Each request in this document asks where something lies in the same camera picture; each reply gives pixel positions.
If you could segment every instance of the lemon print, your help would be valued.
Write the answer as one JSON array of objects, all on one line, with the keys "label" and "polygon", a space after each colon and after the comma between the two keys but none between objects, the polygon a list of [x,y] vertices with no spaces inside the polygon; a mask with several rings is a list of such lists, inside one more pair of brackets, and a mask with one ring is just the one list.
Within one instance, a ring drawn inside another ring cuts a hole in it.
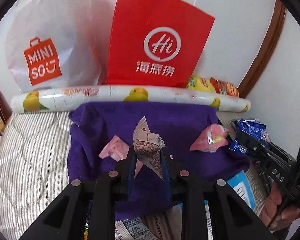
[{"label": "lemon print", "polygon": [[248,109],[249,109],[249,105],[248,104],[246,104],[246,106],[245,106],[245,108],[244,109],[242,109],[242,113],[244,113],[244,112],[247,112],[248,111]]},{"label": "lemon print", "polygon": [[133,88],[123,101],[148,101],[148,91],[144,88]]},{"label": "lemon print", "polygon": [[214,98],[214,100],[210,106],[215,107],[216,109],[219,110],[220,105],[221,105],[220,98]]},{"label": "lemon print", "polygon": [[24,112],[37,112],[40,110],[48,110],[39,102],[39,91],[28,93],[25,100],[23,100]]}]

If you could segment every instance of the miniso bag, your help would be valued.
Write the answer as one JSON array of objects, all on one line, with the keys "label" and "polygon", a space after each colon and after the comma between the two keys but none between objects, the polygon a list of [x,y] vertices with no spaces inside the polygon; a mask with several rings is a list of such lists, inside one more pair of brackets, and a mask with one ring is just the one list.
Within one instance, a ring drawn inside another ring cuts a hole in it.
[{"label": "miniso bag", "polygon": [[22,92],[98,83],[90,0],[18,0],[5,41]]}]

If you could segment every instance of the pink candy wrapper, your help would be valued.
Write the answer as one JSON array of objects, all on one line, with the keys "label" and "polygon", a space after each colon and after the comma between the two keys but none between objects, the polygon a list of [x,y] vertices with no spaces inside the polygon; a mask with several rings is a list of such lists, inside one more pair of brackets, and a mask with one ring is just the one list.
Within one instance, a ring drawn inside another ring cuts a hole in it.
[{"label": "pink candy wrapper", "polygon": [[229,143],[225,138],[228,133],[229,130],[225,129],[222,125],[212,124],[201,132],[199,137],[190,146],[190,151],[214,153],[219,147]]},{"label": "pink candy wrapper", "polygon": [[[103,148],[103,150],[100,152],[99,157],[101,159],[111,157],[116,162],[123,160],[127,157],[129,151],[129,145],[126,144],[124,141],[122,141],[118,136],[114,136],[106,145],[106,147]],[[139,171],[141,170],[143,166],[143,163],[139,160],[137,160],[136,164],[136,171],[134,173],[134,177],[137,176]]]}]

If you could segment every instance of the orange snack bag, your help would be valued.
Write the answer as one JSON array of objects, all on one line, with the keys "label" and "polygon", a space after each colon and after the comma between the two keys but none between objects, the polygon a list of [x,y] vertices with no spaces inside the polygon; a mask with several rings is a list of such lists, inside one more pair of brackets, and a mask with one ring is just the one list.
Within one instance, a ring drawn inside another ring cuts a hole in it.
[{"label": "orange snack bag", "polygon": [[226,96],[239,97],[238,89],[229,82],[225,82],[222,80],[216,80],[213,77],[210,78],[210,83],[215,88],[216,93],[223,94]]}]

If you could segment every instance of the human hand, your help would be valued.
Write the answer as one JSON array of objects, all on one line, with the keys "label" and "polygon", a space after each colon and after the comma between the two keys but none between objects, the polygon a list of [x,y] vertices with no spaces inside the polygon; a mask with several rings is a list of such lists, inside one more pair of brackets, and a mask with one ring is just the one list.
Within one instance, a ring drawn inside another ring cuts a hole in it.
[{"label": "human hand", "polygon": [[[282,202],[282,197],[279,192],[278,185],[272,184],[270,196],[266,198],[265,206],[263,207],[259,218],[268,226],[272,218],[275,216],[278,206]],[[280,215],[278,215],[271,225],[272,230],[280,230],[291,225],[293,220],[300,215],[300,209],[295,206],[286,207]]]}]

